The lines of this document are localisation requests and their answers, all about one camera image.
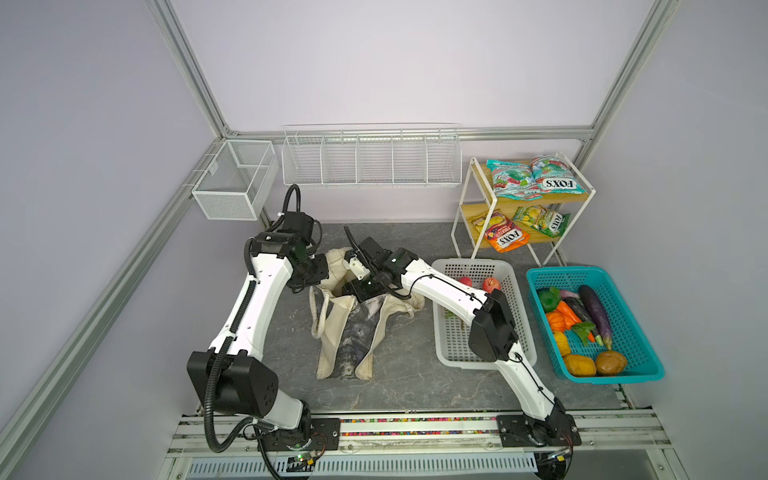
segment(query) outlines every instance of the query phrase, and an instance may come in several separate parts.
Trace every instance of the teal candy bag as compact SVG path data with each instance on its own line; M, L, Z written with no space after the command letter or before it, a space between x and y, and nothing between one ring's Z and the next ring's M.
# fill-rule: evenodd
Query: teal candy bag
M533 178L530 165L498 160L489 160L485 165L491 170L493 193L497 197L514 200L541 198L541 191Z
M543 194L582 194L586 192L557 157L540 155L531 162L533 178Z

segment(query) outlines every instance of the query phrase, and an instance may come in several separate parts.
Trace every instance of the wooden shelf board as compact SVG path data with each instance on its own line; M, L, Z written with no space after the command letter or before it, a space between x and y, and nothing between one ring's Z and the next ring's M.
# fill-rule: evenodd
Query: wooden shelf board
M518 163L526 164L531 163L531 161L519 161ZM480 165L480 171L483 175L485 175L485 178L488 179L488 184L493 186L493 179L491 177L491 170L486 167L485 165ZM482 179L479 179L478 182L480 184L480 188L482 189L482 193L485 196L485 198L488 199L488 201L491 200L491 194L488 192L488 189L485 188L485 185L482 182ZM589 198L589 193L585 192L583 194L544 194L541 196L541 198L537 198L536 200L512 200L511 198L506 197L499 197L498 202L496 203L496 208L502 208L504 207L507 211L512 210L513 212L517 211L518 207L530 207L531 205L551 205L551 204L573 204L577 202L583 202Z
M512 211L511 214L503 210L502 213L507 217L512 218L515 215L515 211L517 211L517 207ZM477 243L478 238L480 237L480 233L477 231L474 225L469 223L469 219L487 213L488 205L486 204L462 205L462 217L464 219L464 225L467 227L467 232L469 233L470 237L472 237L472 245ZM517 223L515 225L517 225L520 230L531 236L531 239L528 241L529 243L554 243L560 240L560 237L548 237L543 233L537 232L536 230L525 225L519 225ZM480 243L480 248L493 248L493 246L488 243L487 240L483 239L483 241Z

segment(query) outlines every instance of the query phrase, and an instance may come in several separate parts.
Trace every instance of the robotic arm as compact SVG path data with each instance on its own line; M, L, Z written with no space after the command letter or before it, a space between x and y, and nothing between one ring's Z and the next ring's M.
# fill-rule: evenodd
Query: robotic arm
M289 212L288 199L294 191L297 211ZM318 222L298 211L299 205L300 192L292 186L278 221L249 239L244 252L249 274L235 306L209 349L192 353L187 362L204 408L206 440L214 452L227 449L246 425L271 432L286 444L306 445L310 440L308 405L280 390L277 375L261 362L267 327L281 290L288 286L296 293L328 277L325 256L315 254L320 240L312 238L313 225ZM346 260L357 276L345 285L347 293L364 301L381 293L407 298L416 292L455 313L470 326L472 352L495 363L521 403L524 415L512 421L505 435L515 445L568 445L562 434L571 436L574 420L525 358L501 290L486 293L471 288L432 269L408 250L393 253L370 237L358 244L348 227L345 231L353 247ZM214 411L248 416L219 443Z

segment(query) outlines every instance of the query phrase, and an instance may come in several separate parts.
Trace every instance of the black mounting plate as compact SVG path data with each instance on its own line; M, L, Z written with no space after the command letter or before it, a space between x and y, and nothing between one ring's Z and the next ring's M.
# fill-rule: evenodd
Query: black mounting plate
M567 447L569 445L581 445L581 436L578 430L574 432L576 423L573 422L573 417L568 416L570 423L569 436L571 443L568 440L559 435L555 439L548 439L547 445L553 447ZM497 415L496 424L498 425L498 436L502 439L502 446L504 447L530 447L538 446L532 440L529 439L528 433L530 428L525 423L524 415Z
M311 443L302 452L308 450L322 450L323 442L326 440L326 451L339 449L339 438L341 437L341 420L340 419L312 419L312 428L310 433L321 433L325 435L325 438L320 435L310 436ZM275 435L269 433L264 436L264 446L268 452L291 452L295 451L288 448L285 442Z

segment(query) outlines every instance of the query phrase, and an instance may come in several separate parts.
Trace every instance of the white wall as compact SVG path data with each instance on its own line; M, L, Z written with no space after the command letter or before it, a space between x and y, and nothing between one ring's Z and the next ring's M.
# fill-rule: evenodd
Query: white wall
M257 222L192 205L13 480L154 480L197 396L187 360L221 329Z
M653 405L696 480L764 478L768 3L682 2L585 173L566 242L614 278L664 367Z
M462 142L462 178L467 173L469 159L472 157L484 163L489 158L531 159L539 154L562 151L573 158L580 146L579 140ZM277 145L275 151L282 164L281 147ZM287 190L281 171L265 203L273 217L282 209ZM302 203L312 205L312 216L327 223L452 222L461 194L462 187L303 187L301 190ZM474 181L470 181L465 203L482 201L480 190Z
M653 0L173 0L230 127L591 124Z
M213 135L141 0L2 2L0 65L2 427Z

